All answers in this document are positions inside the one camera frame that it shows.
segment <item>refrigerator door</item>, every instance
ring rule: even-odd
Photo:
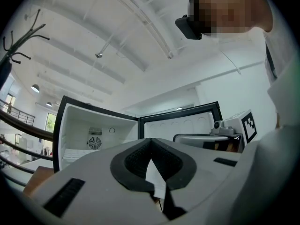
[[[138,119],[64,96],[53,132],[54,171],[77,159],[138,139]]]
[[[176,134],[209,134],[215,121],[222,120],[218,102],[180,111],[139,118],[139,139],[163,138]]]

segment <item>fan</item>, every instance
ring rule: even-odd
[[[91,137],[89,140],[89,147],[93,150],[99,149],[101,144],[101,140],[98,137]]]

